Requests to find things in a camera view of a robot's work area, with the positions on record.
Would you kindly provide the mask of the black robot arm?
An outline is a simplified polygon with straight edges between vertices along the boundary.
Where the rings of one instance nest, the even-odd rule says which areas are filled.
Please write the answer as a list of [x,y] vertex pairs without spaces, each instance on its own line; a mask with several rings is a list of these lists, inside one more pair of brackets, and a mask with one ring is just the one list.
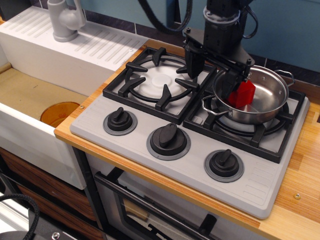
[[221,96],[226,99],[248,79],[254,65],[241,41],[247,21],[250,1],[209,0],[203,10],[204,30],[186,29],[185,63],[193,79],[203,70],[205,62],[224,70]]

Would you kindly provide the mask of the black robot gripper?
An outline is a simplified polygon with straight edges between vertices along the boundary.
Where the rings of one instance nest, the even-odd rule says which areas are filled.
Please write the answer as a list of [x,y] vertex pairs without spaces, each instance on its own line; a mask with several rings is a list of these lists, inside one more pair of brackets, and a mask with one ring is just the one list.
[[190,27],[184,30],[187,74],[192,79],[196,78],[203,71],[205,61],[224,69],[221,86],[223,99],[229,98],[250,76],[253,60],[241,45],[245,26],[245,21],[230,25],[206,22],[204,30]]

